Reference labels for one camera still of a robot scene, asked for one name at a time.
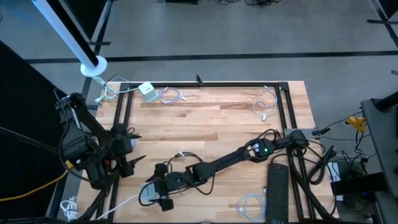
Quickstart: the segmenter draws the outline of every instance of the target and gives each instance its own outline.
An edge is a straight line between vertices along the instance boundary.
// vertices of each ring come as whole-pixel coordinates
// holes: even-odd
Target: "white power adapter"
[[[150,84],[150,82],[144,82],[138,86],[138,89],[141,93],[142,99],[144,99],[146,103],[150,103],[157,99],[155,88]]]

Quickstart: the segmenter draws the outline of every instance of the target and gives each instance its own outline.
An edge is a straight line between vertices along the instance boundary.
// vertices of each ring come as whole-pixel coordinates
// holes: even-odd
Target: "black power strip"
[[[282,164],[270,163],[267,178],[267,224],[289,222],[289,168]]]

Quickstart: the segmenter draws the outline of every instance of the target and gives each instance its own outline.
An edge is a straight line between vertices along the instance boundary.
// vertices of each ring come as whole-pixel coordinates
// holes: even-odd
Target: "white cable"
[[[97,220],[102,219],[103,217],[105,217],[105,215],[107,215],[107,214],[109,214],[109,213],[115,211],[116,209],[122,207],[125,203],[128,203],[128,201],[130,201],[131,199],[136,198],[136,197],[138,197],[138,195],[133,195],[133,196],[127,198],[127,200],[125,200],[124,202],[122,202],[120,205],[118,205],[118,206],[114,207],[113,209],[111,209],[111,210],[105,212],[104,214],[102,214],[102,216],[98,217]]]
[[[259,94],[257,95],[257,100],[253,103],[253,106],[252,106],[253,112],[255,114],[259,115],[259,116],[262,116],[262,120],[263,121],[268,116],[272,115],[275,112],[276,105],[277,105],[277,102],[278,102],[278,97],[276,97],[276,94],[274,92],[270,91],[270,89],[268,89],[267,86],[264,86],[264,88],[265,88],[265,90],[261,90],[259,92]],[[274,102],[268,105],[266,101],[262,101],[260,98],[261,98],[261,94],[263,92],[268,92],[268,93],[272,94],[272,96],[274,96],[274,98],[275,98]],[[256,104],[264,109],[263,113],[260,113],[260,112],[256,111],[256,109],[255,109]],[[272,108],[272,111],[270,113],[267,112],[268,108]]]
[[[166,97],[166,96],[164,96],[164,94],[165,94],[165,92],[167,90],[173,90],[174,92],[177,93],[177,96],[175,96],[175,97]],[[162,102],[164,105],[171,105],[171,104],[175,103],[179,99],[182,99],[182,100],[185,100],[185,101],[187,100],[184,97],[183,93],[180,93],[180,91],[178,89],[173,88],[173,87],[166,87],[163,90],[159,90],[159,94],[158,95],[159,95],[160,102]]]
[[[264,192],[264,196],[263,196],[264,199],[262,199],[262,197],[258,194],[248,194],[248,195],[244,196],[243,198],[239,199],[238,202],[236,202],[236,211],[242,218],[250,220],[250,221],[254,221],[254,222],[262,220],[264,218],[264,216],[266,215],[266,192],[267,192],[267,190],[264,188],[263,192]],[[248,201],[250,198],[255,198],[260,203],[260,214],[257,218],[253,218],[248,214],[247,207],[248,207]],[[242,200],[244,200],[244,207],[239,206],[239,204],[241,203]]]
[[[68,218],[68,222],[74,221],[79,218],[79,213],[77,212],[76,198],[76,196],[71,196],[69,200],[63,200],[60,203],[63,215]]]
[[[114,81],[117,78],[121,78],[124,81],[127,81],[125,78],[122,77],[115,77],[113,79],[111,79],[109,82]],[[101,103],[101,101],[103,99],[105,100],[111,100],[113,98],[115,98],[118,94],[120,93],[127,93],[130,91],[134,91],[134,90],[138,90],[138,88],[133,88],[131,90],[124,90],[124,91],[116,91],[112,88],[110,88],[109,86],[106,85],[106,81],[104,81],[101,77],[93,77],[92,78],[94,81],[96,81],[98,84],[100,84],[103,88],[104,88],[104,94],[101,95],[99,98],[95,99],[95,103]]]

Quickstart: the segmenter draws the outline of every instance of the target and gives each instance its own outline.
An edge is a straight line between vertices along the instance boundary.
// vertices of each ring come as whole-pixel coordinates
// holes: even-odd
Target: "black metal frame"
[[[141,82],[122,83],[120,86],[120,90],[123,91],[123,90],[127,90],[128,88],[135,88],[139,84],[141,84]],[[242,86],[264,86],[264,85],[266,85],[268,87],[274,87],[275,94],[278,99],[277,104],[278,104],[279,116],[280,116],[280,122],[282,125],[282,129],[283,130],[287,129],[287,122],[286,122],[285,111],[284,111],[284,107],[283,107],[282,95],[280,94],[280,90],[284,90],[284,92],[285,92],[285,97],[286,97],[286,101],[287,101],[287,109],[289,111],[289,117],[290,117],[290,122],[292,123],[292,127],[297,128],[297,123],[296,123],[296,119],[295,119],[293,103],[292,103],[292,98],[290,95],[288,82],[203,82],[200,79],[200,77],[197,76],[197,82],[152,82],[152,85],[154,87],[167,87],[167,86],[172,86],[172,87],[219,87],[219,86],[242,87]],[[120,119],[121,107],[123,104],[124,94],[125,93],[120,93],[118,96],[118,103],[116,105],[114,123],[117,123]],[[124,121],[123,121],[126,128],[128,128],[129,117],[131,115],[131,103],[132,103],[132,92],[129,92],[128,98],[127,98],[126,111],[124,114]],[[304,161],[299,160],[299,164],[300,164],[301,172],[306,174],[307,171],[305,169]],[[298,219],[301,221],[301,220],[304,220],[304,214],[303,214],[303,208],[302,208],[302,203],[301,203],[301,199],[300,199],[299,186],[294,179],[292,179],[292,183],[293,183],[295,204],[296,204],[296,208],[297,208],[297,215],[298,215]],[[116,206],[116,198],[118,196],[118,185],[119,185],[119,179],[116,179],[115,183],[113,184],[113,188],[112,188],[112,192],[111,192],[111,202],[109,204],[109,209],[113,209]],[[312,210],[313,210],[313,206],[308,199],[307,199],[307,203],[308,203],[308,207],[312,208]],[[97,210],[96,217],[99,217],[102,214],[102,209],[103,209],[103,206],[101,207],[101,210],[100,209]],[[114,218],[114,213],[109,214],[106,222],[112,223],[113,218]],[[312,217],[312,213],[310,212],[310,218],[311,219],[316,218],[315,211],[313,212],[313,217]]]
[[[382,9],[379,7],[379,4],[377,3],[376,0],[371,0],[371,4],[373,5],[374,9],[376,10],[377,14],[380,17],[381,21],[375,21],[375,20],[371,20],[368,19],[367,23],[378,23],[378,24],[384,24],[384,26],[386,27],[388,33],[390,34],[391,39],[394,41],[395,45],[398,47],[398,37],[397,34],[394,32],[393,28],[391,27],[391,25],[393,23],[388,23],[388,18],[385,17]]]

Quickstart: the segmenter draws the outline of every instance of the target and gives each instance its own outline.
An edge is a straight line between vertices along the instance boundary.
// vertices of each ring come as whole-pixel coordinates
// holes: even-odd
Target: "gray floor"
[[[30,1],[0,0],[0,39],[23,58],[62,58],[73,54]],[[284,0],[270,7],[243,2],[219,6],[208,0],[197,6],[155,0],[116,1],[101,55],[198,55],[284,52],[340,52],[397,50],[384,26],[367,24],[379,19],[368,1]],[[173,62],[110,63],[104,79],[116,72],[132,81],[194,80],[304,80],[318,127],[359,111],[361,100],[386,96],[397,90],[398,56],[279,58],[245,60],[190,60]],[[78,63],[34,67],[67,93],[81,91],[84,77]],[[88,102],[101,87],[91,84]],[[354,130],[333,126],[333,138],[353,138]],[[349,141],[322,140],[353,154]],[[374,153],[370,138],[362,143]],[[367,169],[378,172],[377,158]],[[65,195],[76,192],[68,185]],[[355,219],[340,211],[346,219]]]

